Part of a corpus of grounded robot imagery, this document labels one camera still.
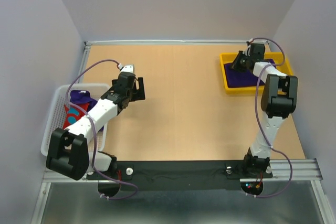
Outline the purple towel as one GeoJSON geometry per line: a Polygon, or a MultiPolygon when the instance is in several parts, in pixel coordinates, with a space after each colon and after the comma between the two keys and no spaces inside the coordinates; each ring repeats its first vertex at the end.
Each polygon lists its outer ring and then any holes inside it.
{"type": "Polygon", "coordinates": [[[249,71],[239,72],[231,68],[232,63],[223,64],[225,81],[229,88],[256,87],[258,77],[249,71]]]}
{"type": "Polygon", "coordinates": [[[98,101],[93,99],[90,92],[87,90],[71,90],[70,102],[80,106],[88,112],[97,104],[98,101]]]}

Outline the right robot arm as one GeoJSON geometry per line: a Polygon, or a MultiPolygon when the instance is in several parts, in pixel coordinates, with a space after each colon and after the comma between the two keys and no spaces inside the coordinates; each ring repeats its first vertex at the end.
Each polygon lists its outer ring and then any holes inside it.
{"type": "Polygon", "coordinates": [[[247,48],[238,52],[231,68],[249,71],[257,77],[255,114],[259,132],[241,165],[243,174],[253,177],[267,171],[277,133],[296,109],[298,78],[278,70],[285,63],[284,59],[279,64],[267,61],[264,44],[254,39],[246,44],[247,48]]]}

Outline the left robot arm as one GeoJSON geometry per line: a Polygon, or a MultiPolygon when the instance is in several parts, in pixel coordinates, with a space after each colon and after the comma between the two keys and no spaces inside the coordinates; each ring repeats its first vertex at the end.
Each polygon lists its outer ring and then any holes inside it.
{"type": "Polygon", "coordinates": [[[104,178],[113,178],[117,172],[116,158],[97,150],[89,151],[89,143],[130,102],[141,100],[145,100],[143,78],[121,72],[86,115],[67,128],[52,132],[46,167],[74,180],[97,170],[104,178]]]}

